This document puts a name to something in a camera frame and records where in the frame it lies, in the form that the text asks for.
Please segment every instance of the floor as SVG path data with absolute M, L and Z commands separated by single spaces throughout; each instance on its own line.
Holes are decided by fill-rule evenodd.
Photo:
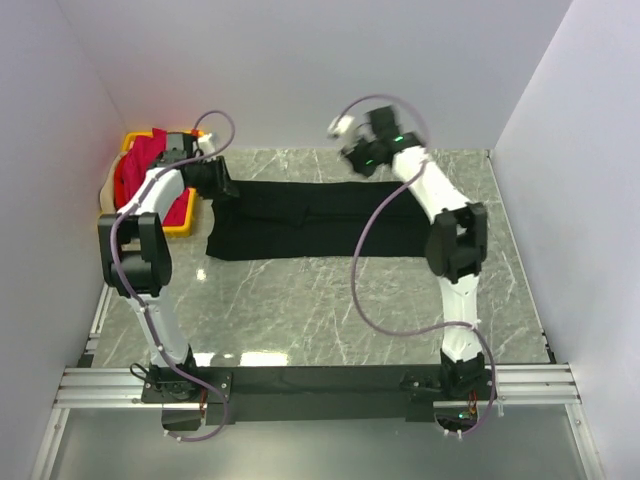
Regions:
M 489 252 L 478 295 L 480 330 L 500 363 L 546 363 L 544 337 L 486 151 L 435 152 L 438 164 L 489 211 Z M 226 155 L 239 180 L 357 181 L 328 149 L 236 150 Z M 393 180 L 378 171 L 368 181 Z M 190 238 L 170 241 L 169 289 L 182 331 L 205 365 L 438 363 L 441 334 L 392 338 L 375 333 L 353 309 L 349 258 L 224 262 L 204 254 L 213 214 L 198 201 Z M 441 321 L 436 279 L 422 258 L 369 258 L 359 270 L 365 310 L 398 330 Z M 111 297 L 93 366 L 145 362 L 136 317 Z

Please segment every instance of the white wall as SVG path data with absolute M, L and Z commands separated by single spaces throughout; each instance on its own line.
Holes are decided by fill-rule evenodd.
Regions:
M 611 479 L 638 478 L 640 3 L 574 0 L 495 151 L 542 322 Z
M 130 128 L 223 107 L 237 145 L 316 146 L 396 93 L 434 145 L 492 148 L 570 0 L 60 0 Z
M 19 480 L 86 343 L 123 126 L 55 2 L 3 5 L 0 65 L 0 478 Z

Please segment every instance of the black cloth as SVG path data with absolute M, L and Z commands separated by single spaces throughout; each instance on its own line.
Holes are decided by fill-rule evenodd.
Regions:
M 207 255 L 222 260 L 351 256 L 375 208 L 400 186 L 378 183 L 234 182 L 240 197 L 212 202 Z M 422 257 L 429 219 L 402 192 L 373 224 L 364 257 Z

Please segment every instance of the wire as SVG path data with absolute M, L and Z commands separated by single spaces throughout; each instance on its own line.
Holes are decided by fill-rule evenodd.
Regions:
M 336 123 L 338 123 L 342 119 L 342 117 L 344 117 L 352 107 L 354 107 L 355 105 L 361 102 L 364 102 L 366 100 L 371 100 L 371 99 L 388 100 L 404 107 L 413 116 L 414 121 L 418 124 L 418 127 L 422 130 L 422 134 L 424 135 L 424 139 L 425 139 L 425 149 L 426 149 L 428 145 L 427 140 L 429 138 L 429 130 L 427 128 L 426 122 L 422 118 L 422 115 L 420 115 L 420 112 L 418 112 L 418 110 L 413 105 L 394 95 L 371 94 L 371 95 L 366 95 L 364 97 L 360 97 L 357 100 L 354 100 L 353 102 L 351 102 L 342 111 L 342 113 L 338 116 Z M 495 362 L 495 359 L 493 358 L 493 354 L 491 353 L 491 349 L 489 348 L 489 344 L 487 340 L 484 338 L 484 336 L 482 335 L 482 333 L 480 333 L 480 331 L 474 325 L 467 322 L 460 322 L 460 321 L 443 322 L 437 325 L 422 327 L 415 330 L 407 330 L 404 332 L 396 332 L 393 330 L 386 329 L 384 327 L 381 327 L 380 325 L 373 323 L 373 321 L 364 312 L 364 310 L 362 309 L 362 305 L 360 304 L 360 300 L 358 299 L 358 292 L 356 288 L 357 287 L 356 274 L 357 274 L 357 267 L 358 267 L 358 259 L 360 258 L 362 246 L 364 245 L 364 241 L 367 239 L 367 235 L 369 235 L 369 231 L 371 230 L 372 225 L 378 218 L 378 215 L 380 215 L 380 212 L 382 212 L 382 210 L 384 210 L 384 208 L 387 205 L 389 205 L 395 198 L 398 197 L 398 195 L 400 195 L 402 192 L 407 190 L 416 180 L 418 180 L 418 178 L 422 176 L 422 174 L 425 172 L 426 167 L 427 167 L 427 161 L 425 160 L 420 165 L 420 170 L 418 171 L 418 173 L 416 173 L 407 182 L 403 183 L 399 188 L 397 188 L 394 192 L 392 192 L 391 195 L 385 198 L 382 201 L 382 203 L 378 205 L 378 207 L 375 209 L 373 214 L 371 214 L 371 217 L 367 221 L 364 229 L 362 230 L 362 233 L 360 234 L 360 238 L 358 239 L 358 243 L 356 244 L 356 250 L 351 260 L 351 276 L 350 276 L 351 297 L 353 298 L 353 305 L 356 307 L 356 310 L 360 314 L 360 317 L 362 318 L 362 320 L 364 320 L 364 322 L 367 325 L 369 325 L 371 328 L 373 328 L 376 332 L 382 333 L 384 335 L 390 335 L 394 337 L 412 337 L 415 335 L 422 335 L 425 333 L 433 332 L 435 330 L 440 330 L 446 327 L 466 327 L 466 328 L 470 328 L 471 331 L 476 334 L 476 336 L 478 337 L 478 340 L 480 341 L 480 344 L 482 345 L 483 350 L 486 352 L 487 357 L 489 358 L 489 364 L 491 366 L 491 392 L 489 394 L 489 402 L 487 403 L 487 410 L 484 413 L 484 415 L 478 418 L 478 421 L 471 428 L 469 428 L 465 432 L 462 432 L 462 435 L 468 435 L 476 431 L 480 426 L 482 426 L 486 422 L 487 417 L 489 416 L 489 413 L 491 411 L 491 408 L 493 407 L 494 397 L 496 396 L 496 362 Z
M 236 135 L 236 126 L 235 126 L 235 124 L 233 122 L 233 119 L 229 116 L 229 114 L 223 112 L 222 110 L 209 110 L 208 112 L 203 113 L 198 118 L 198 120 L 196 120 L 196 123 L 195 123 L 193 129 L 197 130 L 198 126 L 200 125 L 200 122 L 202 122 L 202 120 L 204 120 L 209 115 L 215 115 L 215 114 L 222 115 L 229 122 L 229 125 L 231 127 L 231 134 L 229 135 L 229 139 L 222 145 L 222 147 L 220 147 L 219 149 L 217 149 L 214 152 L 209 153 L 207 155 L 201 155 L 201 156 L 197 156 L 197 157 L 193 157 L 193 158 L 187 158 L 186 160 L 181 160 L 179 162 L 176 162 L 176 163 L 173 163 L 173 164 L 169 165 L 168 167 L 163 168 L 160 172 L 158 172 L 156 174 L 156 176 L 153 179 L 153 181 L 149 182 L 147 184 L 147 186 L 142 190 L 142 192 L 140 192 L 140 196 L 138 197 L 137 202 L 134 203 L 133 205 L 131 205 L 131 207 L 128 210 L 126 210 L 125 212 L 121 213 L 116 218 L 116 221 L 113 223 L 113 226 L 111 227 L 111 231 L 109 232 L 109 244 L 110 244 L 110 248 L 111 248 L 111 256 L 113 258 L 113 266 L 114 266 L 116 272 L 118 273 L 118 277 L 120 278 L 120 282 L 122 282 L 122 285 L 124 286 L 124 289 L 131 296 L 131 298 L 133 298 L 136 302 L 138 302 L 138 305 L 140 306 L 141 312 L 143 313 L 143 316 L 144 316 L 144 319 L 145 319 L 145 323 L 147 324 L 147 328 L 149 329 L 149 332 L 150 332 L 151 337 L 153 339 L 153 343 L 156 346 L 156 348 L 158 349 L 158 353 L 160 353 L 160 356 L 162 357 L 162 359 L 165 361 L 165 363 L 169 366 L 169 368 L 171 370 L 173 370 L 175 373 L 177 373 L 181 377 L 185 378 L 186 380 L 189 380 L 190 382 L 193 382 L 193 383 L 195 383 L 197 385 L 200 385 L 203 388 L 206 388 L 208 391 L 210 391 L 211 393 L 216 395 L 218 398 L 220 398 L 220 401 L 222 402 L 222 407 L 223 407 L 223 410 L 224 410 L 224 413 L 223 413 L 223 416 L 222 416 L 222 421 L 220 422 L 220 425 L 218 425 L 212 432 L 209 432 L 206 435 L 202 435 L 200 437 L 183 437 L 181 435 L 178 435 L 175 432 L 168 432 L 169 436 L 175 438 L 178 441 L 182 441 L 182 442 L 199 442 L 199 441 L 202 441 L 202 440 L 207 440 L 207 439 L 217 435 L 224 428 L 224 426 L 227 424 L 227 422 L 229 420 L 229 404 L 227 402 L 227 398 L 225 397 L 225 395 L 220 390 L 218 390 L 216 387 L 214 387 L 213 385 L 210 385 L 209 383 L 207 383 L 207 382 L 205 382 L 203 380 L 200 380 L 199 378 L 194 377 L 193 375 L 188 374 L 187 372 L 183 372 L 182 370 L 180 370 L 178 368 L 178 366 L 175 364 L 175 362 L 173 361 L 173 359 L 165 351 L 164 346 L 162 345 L 162 342 L 160 341 L 160 337 L 158 335 L 158 331 L 156 330 L 155 325 L 153 323 L 153 318 L 151 316 L 151 309 L 149 308 L 149 305 L 133 289 L 133 287 L 131 286 L 131 283 L 127 279 L 127 276 L 124 273 L 124 270 L 122 268 L 122 262 L 120 260 L 120 255 L 118 253 L 118 241 L 117 241 L 118 228 L 120 228 L 120 225 L 122 225 L 122 222 L 124 222 L 140 206 L 140 204 L 144 201 L 144 199 L 147 197 L 147 195 L 149 195 L 149 192 L 151 191 L 151 189 L 153 188 L 154 184 L 156 183 L 156 181 L 160 177 L 162 177 L 163 175 L 167 174 L 168 172 L 170 172 L 171 170 L 173 170 L 175 168 L 180 168 L 180 167 L 182 167 L 184 165 L 188 165 L 190 163 L 199 162 L 201 160 L 207 160 L 209 158 L 215 157 L 216 155 L 218 155 L 220 152 L 225 150 L 231 144 L 231 142 L 233 141 L 233 139 L 234 139 L 234 137 Z
M 136 373 L 133 371 L 133 367 L 137 367 L 138 369 L 142 370 L 144 372 L 144 377 L 142 375 L 140 375 L 139 373 Z M 140 365 L 139 363 L 132 363 L 131 365 L 129 365 L 129 372 L 131 372 L 131 375 L 133 375 L 134 377 L 136 377 L 139 380 L 142 380 L 144 383 L 147 382 L 147 377 L 149 375 L 149 370 L 147 370 L 146 368 L 144 368 L 142 365 Z

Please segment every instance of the red towel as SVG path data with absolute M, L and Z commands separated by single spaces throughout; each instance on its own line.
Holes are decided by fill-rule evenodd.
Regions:
M 147 168 L 167 147 L 167 132 L 158 128 L 153 129 L 152 137 L 138 135 L 133 146 L 122 157 L 114 174 L 116 208 L 122 208 L 144 182 Z M 187 216 L 189 191 L 182 192 L 167 213 L 164 226 L 184 225 Z

